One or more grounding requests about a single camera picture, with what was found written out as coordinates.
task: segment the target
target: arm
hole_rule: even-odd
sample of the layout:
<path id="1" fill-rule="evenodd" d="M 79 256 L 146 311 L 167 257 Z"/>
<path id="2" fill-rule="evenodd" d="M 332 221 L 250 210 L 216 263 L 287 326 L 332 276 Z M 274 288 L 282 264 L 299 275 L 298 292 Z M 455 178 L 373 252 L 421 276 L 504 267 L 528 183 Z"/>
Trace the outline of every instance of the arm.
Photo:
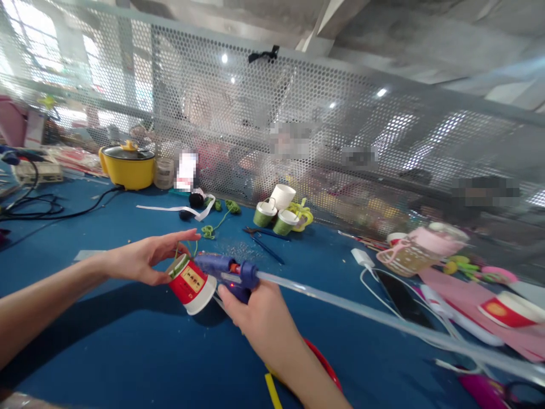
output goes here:
<path id="1" fill-rule="evenodd" d="M 181 240 L 199 240 L 196 229 L 149 237 L 74 264 L 25 289 L 0 299 L 0 370 L 72 304 L 109 278 L 149 285 L 170 277 L 153 270 L 160 261 L 187 253 Z"/>
<path id="2" fill-rule="evenodd" d="M 238 301 L 224 286 L 220 286 L 219 293 L 229 316 L 257 355 L 305 407 L 351 407 L 299 334 L 277 285 L 261 282 L 248 305 Z"/>

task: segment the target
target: ceiling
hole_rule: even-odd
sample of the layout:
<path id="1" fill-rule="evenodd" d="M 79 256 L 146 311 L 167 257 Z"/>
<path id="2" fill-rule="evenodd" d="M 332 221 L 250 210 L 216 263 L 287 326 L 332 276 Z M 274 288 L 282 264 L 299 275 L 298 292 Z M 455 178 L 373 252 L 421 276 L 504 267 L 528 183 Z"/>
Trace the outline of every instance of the ceiling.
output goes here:
<path id="1" fill-rule="evenodd" d="M 105 0 L 545 112 L 543 0 Z"/>

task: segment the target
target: bottle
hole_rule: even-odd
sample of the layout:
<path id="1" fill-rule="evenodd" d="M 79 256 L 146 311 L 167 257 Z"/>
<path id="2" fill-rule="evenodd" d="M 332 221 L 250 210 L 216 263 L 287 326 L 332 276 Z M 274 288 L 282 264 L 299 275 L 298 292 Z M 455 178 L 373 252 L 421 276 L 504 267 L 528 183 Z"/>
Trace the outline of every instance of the bottle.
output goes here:
<path id="1" fill-rule="evenodd" d="M 174 161 L 172 159 L 157 159 L 153 183 L 162 190 L 170 189 L 174 185 Z"/>

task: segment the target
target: black clip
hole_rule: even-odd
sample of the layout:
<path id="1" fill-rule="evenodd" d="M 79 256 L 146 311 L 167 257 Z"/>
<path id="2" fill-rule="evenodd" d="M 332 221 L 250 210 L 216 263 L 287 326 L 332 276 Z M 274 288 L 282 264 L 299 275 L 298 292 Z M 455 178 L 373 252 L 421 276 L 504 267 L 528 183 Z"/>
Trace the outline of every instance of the black clip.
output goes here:
<path id="1" fill-rule="evenodd" d="M 272 47 L 272 51 L 263 51 L 261 54 L 260 53 L 252 53 L 248 56 L 248 63 L 251 64 L 253 63 L 255 60 L 257 59 L 260 59 L 261 57 L 269 57 L 271 60 L 276 60 L 278 58 L 278 50 L 280 50 L 280 46 L 278 45 L 275 45 Z"/>

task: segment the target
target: metal mesh screen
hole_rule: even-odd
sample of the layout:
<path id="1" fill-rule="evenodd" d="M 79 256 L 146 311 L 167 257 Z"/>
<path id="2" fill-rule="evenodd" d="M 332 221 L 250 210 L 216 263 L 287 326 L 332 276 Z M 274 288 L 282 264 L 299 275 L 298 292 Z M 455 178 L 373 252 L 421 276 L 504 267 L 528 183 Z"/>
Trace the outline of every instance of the metal mesh screen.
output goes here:
<path id="1" fill-rule="evenodd" d="M 0 78 L 13 97 L 54 95 L 60 124 L 86 122 L 98 145 L 114 125 L 159 156 L 195 148 L 207 191 L 255 203 L 288 183 L 319 220 L 380 235 L 456 178 L 514 177 L 522 207 L 543 205 L 545 120 L 531 112 L 283 49 L 249 64 L 272 46 L 102 3 L 2 3 Z M 53 29 L 29 21 L 29 7 Z M 292 132 L 280 145 L 299 140 L 300 155 L 271 150 L 279 123 Z M 411 169 L 428 180 L 400 176 Z"/>

